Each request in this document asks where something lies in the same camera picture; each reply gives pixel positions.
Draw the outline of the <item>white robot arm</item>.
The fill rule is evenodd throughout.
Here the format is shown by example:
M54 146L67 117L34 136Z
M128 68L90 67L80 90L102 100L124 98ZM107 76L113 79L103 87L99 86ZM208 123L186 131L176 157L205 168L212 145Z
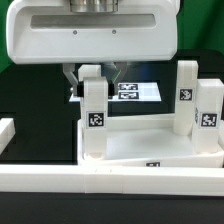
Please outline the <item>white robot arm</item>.
M181 0L13 0L6 48L16 64L62 64L73 94L84 84L77 63L171 59L178 45Z

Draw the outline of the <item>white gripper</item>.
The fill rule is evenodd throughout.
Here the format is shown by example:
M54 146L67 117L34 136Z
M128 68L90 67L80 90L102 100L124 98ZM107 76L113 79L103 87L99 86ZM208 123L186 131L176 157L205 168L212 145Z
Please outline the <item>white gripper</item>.
M62 65L74 96L84 96L73 63L109 64L108 96L118 93L126 62L171 59L177 51L179 0L13 0L6 46L17 64Z

